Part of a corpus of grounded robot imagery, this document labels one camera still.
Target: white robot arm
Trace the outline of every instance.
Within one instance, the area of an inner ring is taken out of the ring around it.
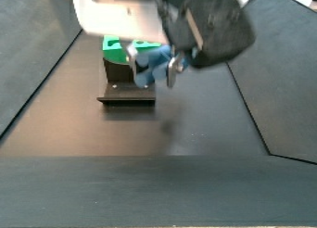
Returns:
[[[297,0],[309,6],[312,0]],[[153,0],[74,0],[79,23],[89,34],[117,35],[168,44]]]

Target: dark gray surface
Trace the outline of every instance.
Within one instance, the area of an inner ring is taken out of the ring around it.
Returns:
[[[157,85],[154,108],[105,108],[102,41],[81,35],[0,143],[4,156],[267,155],[226,65]]]
[[[293,0],[246,8],[259,35],[229,64],[273,154],[317,162],[317,14]]]
[[[79,31],[71,0],[0,0],[0,134]]]
[[[0,227],[317,225],[317,167],[284,158],[3,158]]]

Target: green object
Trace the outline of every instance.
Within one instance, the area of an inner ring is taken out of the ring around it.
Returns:
[[[134,40],[133,44],[139,53],[161,47],[160,43],[147,43],[146,41],[141,40]],[[127,64],[126,52],[122,48],[119,37],[111,35],[105,36],[103,52],[107,61],[118,64]]]

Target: blue cloth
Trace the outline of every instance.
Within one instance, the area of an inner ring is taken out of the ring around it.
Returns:
[[[166,79],[172,57],[172,47],[169,45],[164,45],[162,47],[137,55],[139,66],[147,68],[143,72],[138,73],[135,77],[135,84],[141,88],[156,81]],[[184,61],[184,66],[185,68],[189,66],[186,61]]]

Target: black base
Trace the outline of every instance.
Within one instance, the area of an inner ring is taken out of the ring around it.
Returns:
[[[156,85],[149,88],[139,88],[134,83],[117,82],[109,83],[103,97],[97,98],[103,104],[126,105],[156,105]]]

